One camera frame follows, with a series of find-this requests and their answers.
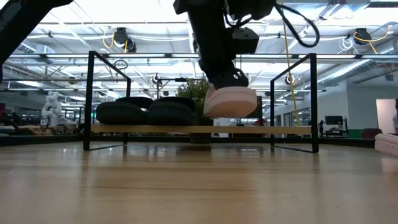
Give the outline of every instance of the computer screen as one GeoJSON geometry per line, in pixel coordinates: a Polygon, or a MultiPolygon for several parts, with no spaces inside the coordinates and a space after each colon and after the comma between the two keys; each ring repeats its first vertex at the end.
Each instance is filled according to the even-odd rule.
{"type": "Polygon", "coordinates": [[[343,116],[325,116],[327,125],[340,125],[343,124],[343,116]]]}

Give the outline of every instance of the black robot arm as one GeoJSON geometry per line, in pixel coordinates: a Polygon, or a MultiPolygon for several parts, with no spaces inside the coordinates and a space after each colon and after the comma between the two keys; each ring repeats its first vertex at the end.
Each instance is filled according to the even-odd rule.
{"type": "Polygon", "coordinates": [[[195,46],[200,56],[200,67],[216,89],[249,85],[248,78],[234,67],[232,61],[236,54],[254,54],[259,36],[251,29],[242,29],[241,26],[251,19],[258,20],[268,16],[273,7],[281,14],[287,27],[302,46],[314,47],[318,44],[320,35],[315,24],[294,9],[277,4],[275,0],[175,0],[175,12],[188,13],[195,46]],[[306,44],[301,40],[282,9],[302,16],[313,27],[317,35],[313,44],[306,44]],[[237,22],[230,23],[227,14],[237,22]]]}

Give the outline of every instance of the black metal frame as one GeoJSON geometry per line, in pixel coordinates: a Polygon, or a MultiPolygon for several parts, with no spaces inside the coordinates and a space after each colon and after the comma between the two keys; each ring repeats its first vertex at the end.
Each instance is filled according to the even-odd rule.
{"type": "MultiPolygon", "coordinates": [[[[127,80],[127,90],[126,97],[130,96],[131,92],[131,79],[116,68],[112,63],[107,61],[104,57],[102,57],[98,52],[89,51],[88,52],[88,71],[87,71],[87,88],[86,88],[86,105],[85,105],[85,130],[83,135],[83,149],[85,151],[95,150],[90,149],[90,136],[91,136],[91,107],[93,102],[93,82],[94,82],[94,62],[95,57],[103,61],[107,66],[112,68],[118,74],[123,76],[127,80]]],[[[128,142],[128,133],[124,133],[123,135],[123,144],[127,144],[128,142]]]]}
{"type": "Polygon", "coordinates": [[[306,151],[302,149],[296,149],[292,147],[281,147],[275,146],[275,136],[271,135],[271,146],[273,147],[281,147],[284,149],[291,149],[302,152],[311,152],[318,153],[319,152],[319,138],[318,138],[318,84],[317,84],[317,55],[315,53],[310,53],[306,55],[304,58],[300,59],[298,62],[294,63],[292,66],[284,70],[281,74],[276,76],[271,80],[271,126],[275,126],[275,81],[280,77],[284,76],[286,73],[291,71],[297,65],[300,65],[304,61],[310,59],[310,84],[311,84],[311,144],[312,150],[306,151]]]}

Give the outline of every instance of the wooden floor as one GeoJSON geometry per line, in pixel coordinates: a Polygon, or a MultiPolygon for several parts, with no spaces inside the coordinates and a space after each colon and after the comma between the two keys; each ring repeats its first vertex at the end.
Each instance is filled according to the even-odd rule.
{"type": "Polygon", "coordinates": [[[0,147],[0,223],[398,223],[398,158],[372,149],[81,147],[0,147]]]}

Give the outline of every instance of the wooden plank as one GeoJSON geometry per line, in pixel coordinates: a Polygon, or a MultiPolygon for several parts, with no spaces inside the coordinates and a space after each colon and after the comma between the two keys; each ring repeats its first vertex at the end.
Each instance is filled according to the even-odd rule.
{"type": "Polygon", "coordinates": [[[152,126],[91,125],[94,133],[248,133],[248,134],[311,134],[310,126],[302,127],[240,127],[240,126],[152,126]]]}

